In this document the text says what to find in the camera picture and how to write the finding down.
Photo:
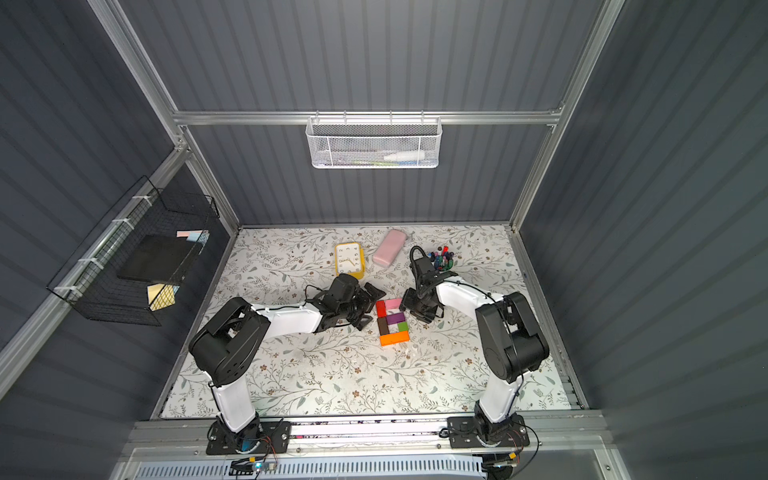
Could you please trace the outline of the pink building block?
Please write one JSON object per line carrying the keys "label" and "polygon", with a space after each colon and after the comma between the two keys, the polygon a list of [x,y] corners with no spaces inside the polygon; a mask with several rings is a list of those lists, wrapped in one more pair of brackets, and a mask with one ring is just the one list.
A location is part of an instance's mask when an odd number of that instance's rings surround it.
{"label": "pink building block", "polygon": [[401,306],[401,299],[388,299],[384,301],[384,306],[387,310],[396,310]]}

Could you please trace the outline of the red building block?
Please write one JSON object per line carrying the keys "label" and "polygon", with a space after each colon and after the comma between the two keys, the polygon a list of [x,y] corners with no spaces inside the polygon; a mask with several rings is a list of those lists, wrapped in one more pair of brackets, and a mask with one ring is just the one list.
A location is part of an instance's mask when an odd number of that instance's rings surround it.
{"label": "red building block", "polygon": [[387,308],[384,301],[377,301],[375,307],[378,318],[385,318],[387,316]]}

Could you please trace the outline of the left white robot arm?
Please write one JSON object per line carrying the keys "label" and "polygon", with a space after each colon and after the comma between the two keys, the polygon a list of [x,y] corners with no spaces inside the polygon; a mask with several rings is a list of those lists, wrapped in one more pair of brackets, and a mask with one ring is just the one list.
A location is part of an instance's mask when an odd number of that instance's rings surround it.
{"label": "left white robot arm", "polygon": [[337,327],[363,329],[386,292],[349,275],[327,289],[292,305],[252,304],[228,300],[189,341],[188,350],[208,381],[218,419],[240,433],[257,417],[244,376],[263,341],[299,333],[322,333]]}

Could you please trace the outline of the purple building block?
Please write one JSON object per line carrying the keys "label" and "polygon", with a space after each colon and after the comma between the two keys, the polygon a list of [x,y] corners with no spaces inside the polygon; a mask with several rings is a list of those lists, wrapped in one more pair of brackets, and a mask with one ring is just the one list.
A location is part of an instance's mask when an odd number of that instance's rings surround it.
{"label": "purple building block", "polygon": [[388,315],[386,317],[388,325],[394,325],[406,321],[405,315],[402,312]]}

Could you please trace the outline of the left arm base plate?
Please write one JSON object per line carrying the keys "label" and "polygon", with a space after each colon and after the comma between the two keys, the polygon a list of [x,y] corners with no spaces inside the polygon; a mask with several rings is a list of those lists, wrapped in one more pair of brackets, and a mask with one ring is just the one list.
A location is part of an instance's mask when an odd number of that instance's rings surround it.
{"label": "left arm base plate", "polygon": [[286,453],[292,426],[285,419],[274,422],[255,419],[242,431],[234,433],[222,419],[216,419],[206,434],[206,454],[265,456]]}

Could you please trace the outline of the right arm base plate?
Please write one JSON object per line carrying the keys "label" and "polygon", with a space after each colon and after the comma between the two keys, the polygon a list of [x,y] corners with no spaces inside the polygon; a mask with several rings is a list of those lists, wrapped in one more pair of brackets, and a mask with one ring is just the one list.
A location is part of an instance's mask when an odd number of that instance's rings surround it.
{"label": "right arm base plate", "polygon": [[531,443],[528,427],[515,413],[499,423],[486,424],[476,418],[455,416],[441,430],[453,449],[508,448],[519,450]]}

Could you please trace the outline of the brown building block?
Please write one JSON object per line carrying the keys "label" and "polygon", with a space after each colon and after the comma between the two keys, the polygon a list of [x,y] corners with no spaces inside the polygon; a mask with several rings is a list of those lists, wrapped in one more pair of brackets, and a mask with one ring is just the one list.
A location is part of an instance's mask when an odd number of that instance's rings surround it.
{"label": "brown building block", "polygon": [[379,317],[377,319],[377,326],[380,337],[384,337],[390,334],[389,323],[386,317]]}

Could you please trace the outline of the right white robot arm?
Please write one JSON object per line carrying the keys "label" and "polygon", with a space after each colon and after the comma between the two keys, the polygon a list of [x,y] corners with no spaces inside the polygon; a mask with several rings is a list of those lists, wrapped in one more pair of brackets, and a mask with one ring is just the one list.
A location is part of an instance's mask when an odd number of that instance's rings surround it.
{"label": "right white robot arm", "polygon": [[441,271],[420,246],[410,249],[409,264],[415,286],[403,294],[401,310],[427,324],[443,317],[447,308],[476,321],[491,376],[476,402],[475,431],[490,434],[515,425],[525,375],[538,370],[550,356],[528,300],[519,292],[490,293],[453,271]]}

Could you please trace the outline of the orange building block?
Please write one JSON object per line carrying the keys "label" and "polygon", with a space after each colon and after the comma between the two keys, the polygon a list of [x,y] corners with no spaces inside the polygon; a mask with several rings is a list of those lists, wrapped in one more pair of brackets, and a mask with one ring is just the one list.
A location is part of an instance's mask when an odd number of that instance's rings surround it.
{"label": "orange building block", "polygon": [[380,337],[380,344],[382,347],[396,345],[410,340],[410,334],[408,331],[401,331],[397,333],[391,333],[382,335]]}

